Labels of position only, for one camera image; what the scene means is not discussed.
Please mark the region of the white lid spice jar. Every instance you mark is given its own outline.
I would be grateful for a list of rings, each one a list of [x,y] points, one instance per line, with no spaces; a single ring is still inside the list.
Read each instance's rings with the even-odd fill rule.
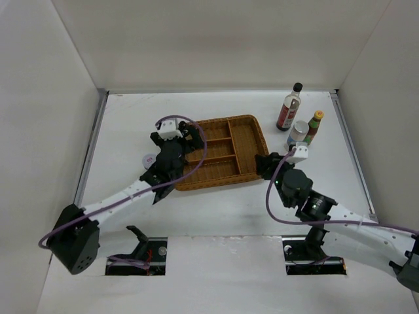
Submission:
[[[150,153],[144,155],[141,162],[145,169],[149,169],[156,162],[156,154]]]

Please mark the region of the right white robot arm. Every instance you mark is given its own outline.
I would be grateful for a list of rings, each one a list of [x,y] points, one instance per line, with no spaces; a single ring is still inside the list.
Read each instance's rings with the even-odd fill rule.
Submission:
[[[256,172],[268,180],[286,208],[295,209],[293,225],[311,227],[304,242],[305,254],[323,254],[354,260],[381,270],[411,291],[418,291],[418,231],[380,224],[345,208],[333,198],[316,192],[313,182],[295,167],[307,159],[305,148],[285,156],[256,155]]]

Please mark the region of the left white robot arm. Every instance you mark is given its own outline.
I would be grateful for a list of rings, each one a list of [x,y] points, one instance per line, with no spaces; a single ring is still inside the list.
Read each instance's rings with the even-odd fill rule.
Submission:
[[[163,200],[178,182],[192,175],[184,172],[187,154],[208,149],[202,127],[185,116],[166,116],[155,126],[150,138],[160,152],[138,180],[86,207],[68,205],[53,230],[39,240],[40,248],[50,250],[70,274],[80,274],[104,256],[113,264],[124,263],[143,270],[151,267],[149,239],[140,229],[126,226],[135,238],[125,245],[111,232],[138,209],[148,209]]]

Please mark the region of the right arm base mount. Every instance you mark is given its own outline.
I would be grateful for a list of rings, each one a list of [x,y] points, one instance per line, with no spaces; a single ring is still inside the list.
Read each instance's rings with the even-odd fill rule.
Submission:
[[[285,272],[288,275],[346,275],[344,259],[322,249],[327,231],[311,227],[306,235],[282,237]]]

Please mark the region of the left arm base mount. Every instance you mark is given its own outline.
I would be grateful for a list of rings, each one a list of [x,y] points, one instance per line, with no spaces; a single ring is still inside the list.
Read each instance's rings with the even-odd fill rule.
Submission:
[[[127,254],[107,258],[107,276],[160,276],[166,274],[167,237],[147,237],[136,226],[127,226],[136,237],[136,246]]]

